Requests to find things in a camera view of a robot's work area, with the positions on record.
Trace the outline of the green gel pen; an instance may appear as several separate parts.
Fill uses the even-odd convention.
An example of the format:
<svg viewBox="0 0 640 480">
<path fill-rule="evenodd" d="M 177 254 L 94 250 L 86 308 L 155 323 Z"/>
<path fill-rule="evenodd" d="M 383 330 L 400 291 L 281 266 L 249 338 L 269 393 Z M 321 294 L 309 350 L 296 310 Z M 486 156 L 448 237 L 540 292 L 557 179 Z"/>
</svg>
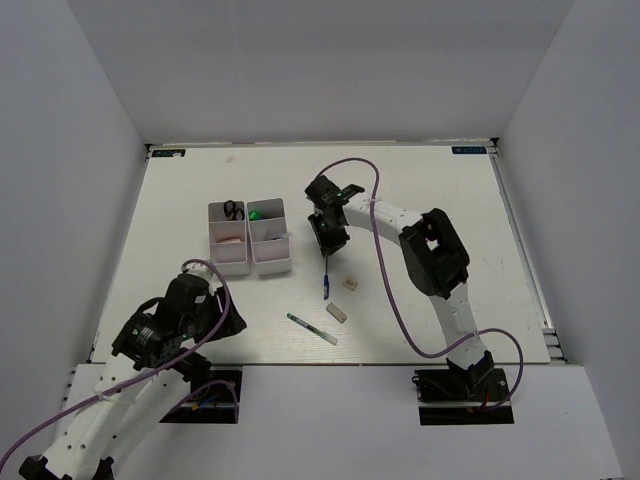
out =
<svg viewBox="0 0 640 480">
<path fill-rule="evenodd" d="M 308 322 L 304 321 L 303 319 L 291 314 L 291 313 L 287 313 L 286 317 L 291 320 L 292 322 L 296 323 L 297 325 L 301 326 L 302 328 L 306 329 L 307 331 L 313 333 L 314 335 L 318 336 L 319 338 L 323 339 L 324 341 L 330 343 L 333 346 L 336 346 L 338 344 L 338 339 L 336 337 L 334 337 L 333 335 L 322 331 L 318 328 L 316 328 L 315 326 L 309 324 Z"/>
</svg>

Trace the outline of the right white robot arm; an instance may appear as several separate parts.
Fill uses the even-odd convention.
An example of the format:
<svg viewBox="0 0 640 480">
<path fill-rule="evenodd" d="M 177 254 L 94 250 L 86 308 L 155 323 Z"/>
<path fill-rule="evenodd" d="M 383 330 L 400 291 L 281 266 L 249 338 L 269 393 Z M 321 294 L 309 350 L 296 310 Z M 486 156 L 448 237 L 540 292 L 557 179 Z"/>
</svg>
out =
<svg viewBox="0 0 640 480">
<path fill-rule="evenodd" d="M 354 184 L 341 189 L 324 175 L 306 187 L 305 195 L 314 206 L 308 220 L 322 256 L 346 245 L 349 227 L 376 232 L 399 246 L 409 279 L 436 312 L 455 395 L 477 397 L 488 385 L 494 362 L 479 338 L 469 304 L 470 258 L 449 217 L 437 208 L 421 214 L 357 197 L 364 193 Z"/>
</svg>

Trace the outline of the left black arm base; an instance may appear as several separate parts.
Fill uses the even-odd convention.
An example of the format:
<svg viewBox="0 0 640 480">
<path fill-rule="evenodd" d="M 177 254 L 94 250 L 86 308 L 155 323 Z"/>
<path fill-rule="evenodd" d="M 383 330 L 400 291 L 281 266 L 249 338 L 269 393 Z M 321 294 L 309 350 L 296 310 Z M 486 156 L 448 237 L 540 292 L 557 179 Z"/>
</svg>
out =
<svg viewBox="0 0 640 480">
<path fill-rule="evenodd" d="M 190 387 L 190 397 L 173 408 L 162 424 L 236 424 L 242 392 L 243 370 L 213 368 L 209 376 Z"/>
</svg>

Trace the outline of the blue ballpoint pen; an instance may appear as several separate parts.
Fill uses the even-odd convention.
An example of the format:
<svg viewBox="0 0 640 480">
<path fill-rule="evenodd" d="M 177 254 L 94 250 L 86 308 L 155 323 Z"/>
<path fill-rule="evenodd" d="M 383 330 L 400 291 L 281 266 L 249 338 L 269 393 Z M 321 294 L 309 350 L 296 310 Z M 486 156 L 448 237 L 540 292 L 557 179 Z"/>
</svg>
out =
<svg viewBox="0 0 640 480">
<path fill-rule="evenodd" d="M 330 279 L 329 279 L 329 256 L 324 257 L 324 275 L 323 275 L 323 299 L 326 301 L 330 297 Z"/>
</svg>

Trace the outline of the black handled scissors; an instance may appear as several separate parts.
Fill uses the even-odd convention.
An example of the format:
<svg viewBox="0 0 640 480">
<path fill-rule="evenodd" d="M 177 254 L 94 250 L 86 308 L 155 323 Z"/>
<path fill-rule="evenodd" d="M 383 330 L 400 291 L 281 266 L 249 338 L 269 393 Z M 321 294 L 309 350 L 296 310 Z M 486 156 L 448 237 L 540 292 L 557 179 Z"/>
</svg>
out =
<svg viewBox="0 0 640 480">
<path fill-rule="evenodd" d="M 244 207 L 234 200 L 227 200 L 223 204 L 223 213 L 228 221 L 245 220 Z"/>
</svg>

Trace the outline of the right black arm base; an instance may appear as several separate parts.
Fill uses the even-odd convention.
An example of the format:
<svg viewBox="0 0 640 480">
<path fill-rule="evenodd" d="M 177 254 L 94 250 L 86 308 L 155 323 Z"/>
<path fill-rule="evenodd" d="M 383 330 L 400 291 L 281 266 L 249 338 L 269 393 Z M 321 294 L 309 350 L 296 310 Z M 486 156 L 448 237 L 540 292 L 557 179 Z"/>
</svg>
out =
<svg viewBox="0 0 640 480">
<path fill-rule="evenodd" d="M 495 369 L 482 380 L 473 393 L 460 387 L 446 369 L 415 370 L 412 383 L 416 387 L 421 426 L 511 425 L 515 423 L 508 401 L 509 393 L 503 369 Z"/>
</svg>

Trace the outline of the blue clear pen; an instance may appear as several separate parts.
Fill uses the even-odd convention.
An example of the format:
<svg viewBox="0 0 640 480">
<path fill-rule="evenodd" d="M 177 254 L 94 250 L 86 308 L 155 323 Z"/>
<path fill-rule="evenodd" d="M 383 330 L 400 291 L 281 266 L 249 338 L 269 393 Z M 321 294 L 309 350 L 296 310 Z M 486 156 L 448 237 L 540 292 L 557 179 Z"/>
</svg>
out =
<svg viewBox="0 0 640 480">
<path fill-rule="evenodd" d="M 270 238 L 268 238 L 266 241 L 275 241 L 275 240 L 283 240 L 283 239 L 288 239 L 290 238 L 292 235 L 291 232 L 285 232 L 276 236 L 272 236 Z"/>
</svg>

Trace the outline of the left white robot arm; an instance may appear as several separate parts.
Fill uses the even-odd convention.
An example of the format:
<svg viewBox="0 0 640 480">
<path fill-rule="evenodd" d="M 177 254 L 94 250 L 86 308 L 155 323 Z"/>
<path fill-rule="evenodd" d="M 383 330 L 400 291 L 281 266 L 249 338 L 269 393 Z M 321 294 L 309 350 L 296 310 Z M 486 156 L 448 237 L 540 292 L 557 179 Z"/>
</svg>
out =
<svg viewBox="0 0 640 480">
<path fill-rule="evenodd" d="M 43 453 L 26 458 L 24 479 L 112 479 L 133 448 L 166 415 L 233 383 L 197 349 L 235 336 L 247 324 L 227 284 L 183 270 L 161 297 L 142 303 L 112 343 L 94 393 L 61 412 L 71 422 Z"/>
</svg>

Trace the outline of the green cap black highlighter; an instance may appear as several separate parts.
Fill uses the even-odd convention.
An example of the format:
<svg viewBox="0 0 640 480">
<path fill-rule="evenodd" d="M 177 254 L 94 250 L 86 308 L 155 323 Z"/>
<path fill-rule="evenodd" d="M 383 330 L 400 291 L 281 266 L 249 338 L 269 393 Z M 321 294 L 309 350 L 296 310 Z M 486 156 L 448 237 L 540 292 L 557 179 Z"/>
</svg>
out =
<svg viewBox="0 0 640 480">
<path fill-rule="evenodd" d="M 259 211 L 251 210 L 249 212 L 249 220 L 250 221 L 260 221 L 260 220 L 263 220 L 263 219 L 264 219 L 264 216 Z"/>
</svg>

